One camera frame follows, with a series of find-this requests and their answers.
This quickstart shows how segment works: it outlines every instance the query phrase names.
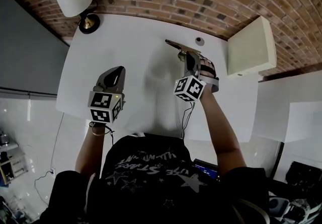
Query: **hand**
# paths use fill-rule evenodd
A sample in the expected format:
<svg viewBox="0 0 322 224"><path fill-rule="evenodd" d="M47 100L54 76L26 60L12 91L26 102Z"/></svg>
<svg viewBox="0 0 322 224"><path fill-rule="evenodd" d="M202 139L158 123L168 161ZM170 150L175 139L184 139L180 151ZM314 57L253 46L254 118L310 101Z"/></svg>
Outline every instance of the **hand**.
<svg viewBox="0 0 322 224"><path fill-rule="evenodd" d="M211 67L213 70L215 70L214 66L207 60L201 60L200 62L202 65L206 65L208 67ZM205 76L205 77L210 77L210 78L214 78L213 74L207 72L207 71L200 71L200 74L202 76ZM212 88L212 85L211 84L206 84L203 92L202 92L202 95L201 97L203 97L204 95L209 95L209 94L212 94L211 92L211 88Z"/></svg>

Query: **blue screen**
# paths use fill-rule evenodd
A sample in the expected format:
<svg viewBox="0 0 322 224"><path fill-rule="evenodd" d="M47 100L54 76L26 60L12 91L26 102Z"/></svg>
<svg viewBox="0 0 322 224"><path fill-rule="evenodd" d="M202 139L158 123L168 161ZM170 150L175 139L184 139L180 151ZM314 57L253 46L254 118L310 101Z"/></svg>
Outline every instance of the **blue screen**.
<svg viewBox="0 0 322 224"><path fill-rule="evenodd" d="M205 168L205 167L202 167L202 166L199 166L199 165L195 165L196 168L200 169L203 173L206 173L209 177L213 178L213 179L216 179L217 178L217 171L215 170L211 170L209 168Z"/></svg>

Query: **star print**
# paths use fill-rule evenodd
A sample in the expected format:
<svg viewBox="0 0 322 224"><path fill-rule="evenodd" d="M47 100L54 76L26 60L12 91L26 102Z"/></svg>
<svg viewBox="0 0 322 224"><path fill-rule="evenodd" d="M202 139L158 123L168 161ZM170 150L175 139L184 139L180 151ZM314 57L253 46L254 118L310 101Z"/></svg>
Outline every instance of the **star print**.
<svg viewBox="0 0 322 224"><path fill-rule="evenodd" d="M207 185L207 184L199 181L198 174L193 174L191 177L186 177L183 175L178 175L178 176L181 177L183 179L183 181L185 181L185 183L182 184L181 187L190 186L191 189L194 190L196 193L199 193L199 185L201 185L201 186Z"/></svg>
<svg viewBox="0 0 322 224"><path fill-rule="evenodd" d="M169 147L169 149L167 150L167 152L173 153L173 151L171 150L171 148Z"/></svg>
<svg viewBox="0 0 322 224"><path fill-rule="evenodd" d="M134 180L132 180L132 181L127 181L127 180L123 180L123 179L122 179L122 181L125 183L125 185L121 187L121 190L123 190L123 189L127 188L127 189L129 189L132 193L134 193L134 190L135 190L136 188L141 187L141 186L138 186L138 185L136 184L136 179L134 179Z"/></svg>
<svg viewBox="0 0 322 224"><path fill-rule="evenodd" d="M173 200L167 200L166 199L166 202L163 205L166 206L169 209L170 207L174 206Z"/></svg>
<svg viewBox="0 0 322 224"><path fill-rule="evenodd" d="M120 179L120 178L128 178L128 176L126 176L124 174L124 172L116 172L114 171L114 174L107 177L106 179L109 179L109 178L113 178L113 181L114 181L114 185L116 184L116 182Z"/></svg>

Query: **table lamp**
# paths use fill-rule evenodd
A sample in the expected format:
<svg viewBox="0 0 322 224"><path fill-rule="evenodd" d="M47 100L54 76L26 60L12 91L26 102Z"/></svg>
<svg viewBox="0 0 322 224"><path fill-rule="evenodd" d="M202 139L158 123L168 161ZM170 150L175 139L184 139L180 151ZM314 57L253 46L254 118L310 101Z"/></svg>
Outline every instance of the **table lamp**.
<svg viewBox="0 0 322 224"><path fill-rule="evenodd" d="M81 20L78 23L82 33L90 34L95 32L100 26L100 18L97 15L90 14L98 6L88 9L93 0L57 0L60 9L66 17L80 15Z"/></svg>

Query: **fiducial marker cube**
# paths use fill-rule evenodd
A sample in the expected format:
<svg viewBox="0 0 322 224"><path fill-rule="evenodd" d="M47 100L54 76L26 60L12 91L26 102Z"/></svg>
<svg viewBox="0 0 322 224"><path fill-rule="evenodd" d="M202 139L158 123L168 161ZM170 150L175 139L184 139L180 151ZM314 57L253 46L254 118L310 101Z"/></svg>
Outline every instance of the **fiducial marker cube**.
<svg viewBox="0 0 322 224"><path fill-rule="evenodd" d="M184 101L198 101L206 83L194 76L183 77L176 80L173 94Z"/></svg>
<svg viewBox="0 0 322 224"><path fill-rule="evenodd" d="M122 109L122 95L91 91L88 108L94 122L112 124Z"/></svg>

